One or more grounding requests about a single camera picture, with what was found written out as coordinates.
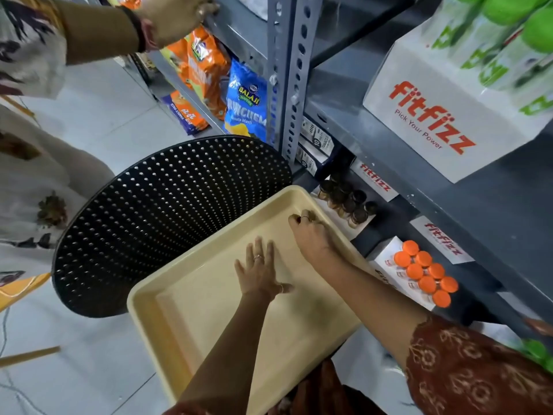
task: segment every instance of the black perforated stool seat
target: black perforated stool seat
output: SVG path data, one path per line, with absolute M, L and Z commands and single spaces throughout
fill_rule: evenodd
M 131 288 L 291 184 L 270 146 L 222 135 L 152 154 L 118 175 L 73 219 L 52 279 L 73 312 L 127 311 Z

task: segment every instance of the person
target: person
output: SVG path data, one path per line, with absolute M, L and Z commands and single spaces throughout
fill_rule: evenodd
M 425 415 L 553 413 L 553 376 L 540 365 L 432 314 L 345 260 L 326 227 L 308 210 L 290 227 L 304 258 L 343 298 L 402 368 L 413 401 Z M 231 321 L 179 401 L 164 415 L 245 414 L 267 308 L 280 293 L 274 245 L 246 249 L 235 263 L 242 299 Z M 359 391 L 342 386 L 330 359 L 273 407 L 278 414 L 383 414 Z
M 143 0 L 134 12 L 0 0 L 0 95 L 55 98 L 66 65 L 162 48 L 217 10 L 213 0 Z M 0 286 L 49 272 L 67 224 L 113 176 L 0 106 Z

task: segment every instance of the yellow tray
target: yellow tray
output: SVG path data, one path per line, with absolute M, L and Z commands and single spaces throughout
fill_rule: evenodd
M 256 236 L 275 243 L 276 278 L 296 287 L 269 306 L 259 342 L 248 405 L 262 415 L 359 326 L 356 315 L 302 257 L 288 226 L 290 214 L 310 209 L 332 232 L 354 265 L 367 263 L 314 199 L 289 186 L 130 292 L 129 312 L 156 366 L 165 393 L 176 402 L 230 321 L 240 301 L 234 260 Z

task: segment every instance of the tiled floor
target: tiled floor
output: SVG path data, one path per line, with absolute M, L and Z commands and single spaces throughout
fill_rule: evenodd
M 68 69 L 56 101 L 17 100 L 36 114 L 42 128 L 94 154 L 116 174 L 191 138 L 112 60 Z M 128 315 L 81 317 L 67 310 L 47 283 L 0 314 L 0 321 L 4 356 L 56 345 L 62 349 L 0 370 L 1 415 L 159 415 L 167 409 Z M 346 345 L 334 358 L 343 382 L 375 399 L 389 415 L 417 413 L 408 408 L 403 377 L 386 368 L 374 337 L 361 330 Z

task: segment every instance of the tray rim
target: tray rim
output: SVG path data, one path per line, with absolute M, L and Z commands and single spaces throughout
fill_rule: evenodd
M 210 237 L 207 237 L 206 239 L 202 240 L 199 244 L 197 244 L 196 246 L 190 248 L 189 250 L 184 252 L 182 255 L 176 257 L 175 259 L 173 259 L 171 262 L 167 263 L 166 265 L 163 265 L 157 271 L 155 271 L 154 273 L 151 273 L 150 275 L 148 275 L 148 277 L 146 277 L 143 280 L 141 280 L 140 282 L 138 282 L 132 288 L 132 290 L 130 291 L 130 293 L 127 297 L 127 308 L 129 310 L 129 314 L 130 314 L 130 316 L 131 316 L 131 318 L 132 318 L 132 320 L 133 320 L 133 322 L 134 322 L 134 324 L 135 324 L 135 326 L 138 330 L 138 333 L 140 334 L 141 339 L 144 342 L 144 345 L 145 345 L 145 347 L 148 351 L 150 359 L 152 360 L 152 362 L 154 364 L 154 368 L 156 369 L 156 373 L 157 373 L 158 377 L 161 380 L 162 387 L 163 387 L 163 390 L 165 392 L 165 395 L 169 398 L 169 401 L 171 403 L 173 403 L 173 404 L 176 403 L 177 400 L 178 400 L 178 397 L 174 396 L 174 394 L 172 392 L 171 384 L 170 384 L 169 380 L 167 379 L 167 376 L 166 376 L 164 370 L 162 369 L 162 365 L 159 362 L 157 354 L 153 351 L 150 336 L 146 332 L 146 329 L 144 328 L 144 325 L 143 325 L 140 317 L 137 314 L 136 308 L 133 304 L 133 300 L 134 300 L 135 296 L 140 294 L 142 288 L 147 286 L 147 284 L 149 284 L 154 278 L 161 275 L 160 272 L 167 271 L 169 268 L 171 268 L 174 265 L 178 264 L 182 259 L 185 259 L 188 255 L 191 255 L 191 254 L 195 253 L 196 251 L 198 251 L 199 249 L 203 248 L 205 246 L 205 244 L 207 244 L 211 241 L 211 238 L 213 236 L 220 236 L 221 234 L 223 234 L 225 232 L 228 232 L 229 230 L 231 230 L 232 228 L 234 228 L 235 226 L 240 224 L 243 220 L 245 220 L 249 216 L 255 214 L 260 209 L 264 208 L 269 202 L 273 202 L 273 201 L 277 200 L 279 197 L 287 195 L 287 194 L 292 193 L 294 191 L 300 193 L 301 195 L 304 195 L 308 199 L 308 202 L 310 203 L 310 209 L 311 210 L 312 209 L 318 209 L 320 211 L 319 216 L 322 217 L 322 218 L 320 218 L 321 221 L 324 222 L 327 225 L 327 227 L 329 227 L 331 230 L 333 230 L 335 232 L 335 235 L 349 249 L 350 252 L 358 255 L 365 264 L 367 263 L 367 261 L 360 254 L 360 252 L 353 246 L 353 244 L 347 239 L 347 237 L 345 237 L 345 235 L 340 231 L 338 226 L 336 226 L 335 223 L 332 222 L 332 220 L 326 215 L 326 213 L 322 210 L 322 208 L 319 206 L 319 204 L 317 202 L 315 202 L 315 200 L 311 196 L 311 194 L 299 185 L 289 185 L 286 188 L 281 189 L 279 192 L 277 192 L 273 196 L 267 198 L 265 201 L 261 202 L 257 206 L 253 207 L 251 210 L 249 210 L 248 212 L 246 212 L 245 214 L 243 214 L 242 216 L 240 216 L 236 220 L 234 220 L 231 223 L 227 224 L 222 229 L 220 229 L 217 232 L 213 233 Z

